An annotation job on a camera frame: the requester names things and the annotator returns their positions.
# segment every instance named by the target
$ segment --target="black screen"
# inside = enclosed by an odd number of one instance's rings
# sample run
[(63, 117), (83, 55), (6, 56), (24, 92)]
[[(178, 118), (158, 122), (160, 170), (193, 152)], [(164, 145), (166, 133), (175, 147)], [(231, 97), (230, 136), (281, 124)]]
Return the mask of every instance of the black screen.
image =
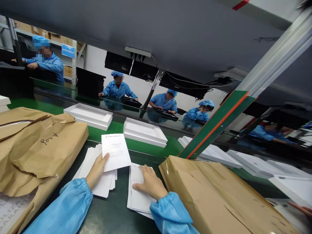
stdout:
[(98, 97), (104, 89), (105, 78), (105, 76), (77, 67), (78, 93), (88, 97)]
[(131, 69), (131, 76), (146, 80), (154, 81), (158, 72), (158, 68), (139, 61), (134, 61)]
[(282, 126), (289, 127), (292, 129), (298, 129), (302, 125), (308, 122), (307, 119), (301, 118), (286, 112), (275, 110), (267, 118), (267, 121), (278, 123)]
[(124, 56), (114, 54), (112, 52), (106, 53), (105, 67), (129, 75), (132, 65), (132, 59)]
[(171, 72), (169, 72), (169, 74), (167, 72), (165, 73), (165, 75), (162, 77), (160, 81), (160, 84), (159, 84), (160, 86), (169, 88), (169, 89), (172, 89), (180, 93), (184, 93), (184, 94), (187, 94), (192, 97), (199, 98), (199, 99), (203, 99), (209, 89), (209, 87), (205, 88), (205, 86), (200, 85), (200, 83), (187, 79), (183, 76), (179, 76)]

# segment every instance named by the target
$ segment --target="computer monitor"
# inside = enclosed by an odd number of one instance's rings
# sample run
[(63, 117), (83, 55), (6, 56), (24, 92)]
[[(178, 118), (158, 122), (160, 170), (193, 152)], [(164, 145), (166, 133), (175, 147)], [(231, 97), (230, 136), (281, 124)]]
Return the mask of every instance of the computer monitor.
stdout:
[(130, 75), (145, 81), (154, 81), (157, 72), (158, 68), (156, 67), (139, 61), (134, 61)]
[(301, 128), (308, 122), (307, 119), (295, 116), (284, 111), (275, 110), (267, 118), (267, 121), (278, 123), (282, 126), (289, 127), (292, 129)]
[(249, 107), (247, 107), (246, 110), (243, 111), (243, 113), (247, 115), (251, 115), (256, 118), (260, 118), (268, 109), (269, 107), (266, 105), (253, 102), (252, 104), (249, 105)]
[(129, 75), (132, 65), (132, 59), (124, 56), (114, 54), (112, 52), (106, 53), (105, 67), (114, 71), (122, 72)]
[(205, 94), (209, 90), (208, 86), (202, 86), (198, 82), (192, 81), (190, 79), (187, 79), (183, 76), (176, 75), (171, 72), (165, 73), (159, 85), (165, 88), (178, 91), (180, 93), (190, 95), (198, 99), (203, 99)]
[(97, 98), (104, 89), (106, 77), (77, 67), (78, 93)]

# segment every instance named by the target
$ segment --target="white box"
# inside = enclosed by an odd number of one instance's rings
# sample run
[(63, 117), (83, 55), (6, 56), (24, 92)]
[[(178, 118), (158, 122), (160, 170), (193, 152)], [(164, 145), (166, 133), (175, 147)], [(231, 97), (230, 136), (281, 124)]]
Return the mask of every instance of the white box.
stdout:
[(0, 106), (9, 105), (11, 101), (9, 98), (0, 95)]
[(298, 205), (312, 208), (312, 180), (274, 176), (269, 181)]
[(160, 143), (167, 143), (167, 138), (158, 126), (144, 123), (138, 120), (127, 118), (124, 125), (124, 132), (131, 133)]
[(7, 111), (7, 110), (9, 110), (9, 108), (7, 107), (7, 105), (0, 106), (0, 113), (5, 112), (5, 111)]
[(274, 160), (267, 160), (267, 163), (271, 164), (272, 166), (280, 169), (281, 171), (287, 173), (287, 174), (295, 174), (298, 175), (302, 178), (306, 178), (306, 179), (312, 179), (312, 175), (310, 175), (309, 173), (306, 173), (292, 165), (283, 163), (283, 162), (277, 162)]
[[(185, 148), (187, 144), (192, 140), (190, 137), (183, 136), (182, 138), (179, 138), (179, 143)], [(207, 161), (213, 161), (221, 163), (229, 168), (241, 168), (242, 165), (233, 159), (230, 155), (228, 155), (226, 152), (224, 152), (222, 149), (215, 145), (209, 145), (200, 155), (201, 159), (198, 158), (198, 160), (203, 161), (203, 158), (205, 158)]]
[[(158, 128), (158, 130), (156, 130), (156, 131), (158, 132), (158, 134), (159, 134), (159, 135), (162, 135), (162, 136), (161, 136), (161, 138), (162, 138), (161, 141), (154, 140), (154, 139), (151, 139), (151, 138), (149, 138), (149, 137), (145, 137), (145, 135), (144, 135), (144, 137), (143, 137), (143, 136), (136, 135), (136, 134), (133, 134), (133, 133), (128, 132), (128, 129), (126, 128), (126, 125), (127, 125), (127, 123), (129, 122), (129, 120), (130, 120), (132, 123), (134, 123), (134, 122), (133, 122), (133, 119), (130, 119), (130, 118), (127, 118), (126, 121), (124, 122), (124, 125), (123, 125), (124, 131), (123, 131), (123, 134), (124, 134), (125, 138), (129, 138), (129, 139), (132, 139), (132, 140), (141, 141), (141, 142), (144, 142), (144, 143), (147, 143), (147, 144), (151, 144), (151, 145), (156, 145), (156, 146), (159, 146), (159, 147), (162, 147), (162, 148), (165, 148), (165, 147), (167, 146), (167, 141), (168, 141), (168, 140), (167, 140), (167, 138), (165, 137), (165, 135), (163, 134), (162, 130), (161, 130), (159, 127), (155, 126), (156, 128)], [(141, 122), (135, 120), (135, 123), (136, 123), (137, 125), (139, 125)]]
[(69, 113), (78, 122), (88, 123), (89, 126), (102, 130), (107, 130), (111, 124), (113, 113), (96, 107), (78, 103), (64, 109), (64, 113)]

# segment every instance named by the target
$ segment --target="cardboard box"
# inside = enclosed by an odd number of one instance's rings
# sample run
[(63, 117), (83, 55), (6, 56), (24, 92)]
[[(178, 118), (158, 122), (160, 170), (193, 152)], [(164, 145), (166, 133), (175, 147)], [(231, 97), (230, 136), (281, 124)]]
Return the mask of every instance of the cardboard box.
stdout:
[[(25, 120), (30, 122), (12, 124)], [(7, 232), (21, 233), (73, 164), (88, 138), (88, 125), (68, 113), (54, 116), (20, 107), (0, 113), (0, 126), (0, 192), (10, 197), (35, 193)]]
[(160, 166), (201, 234), (295, 234), (259, 193), (220, 163), (169, 156)]
[(50, 33), (47, 30), (39, 29), (39, 35), (51, 39)]
[(61, 36), (61, 43), (68, 45), (68, 46), (72, 46), (72, 39), (70, 39), (68, 37)]
[(68, 66), (64, 66), (64, 75), (72, 77), (72, 68)]
[(61, 41), (61, 36), (60, 35), (58, 35), (58, 34), (55, 34), (55, 33), (51, 33), (50, 32), (50, 39), (52, 40), (52, 41), (56, 41), (56, 42), (62, 42)]
[(34, 27), (32, 25), (29, 25), (29, 24), (25, 24), (25, 23), (17, 21), (17, 20), (14, 20), (14, 24), (15, 24), (16, 28), (19, 28), (25, 32), (29, 32), (29, 33), (39, 35), (39, 28), (37, 28), (37, 27)]

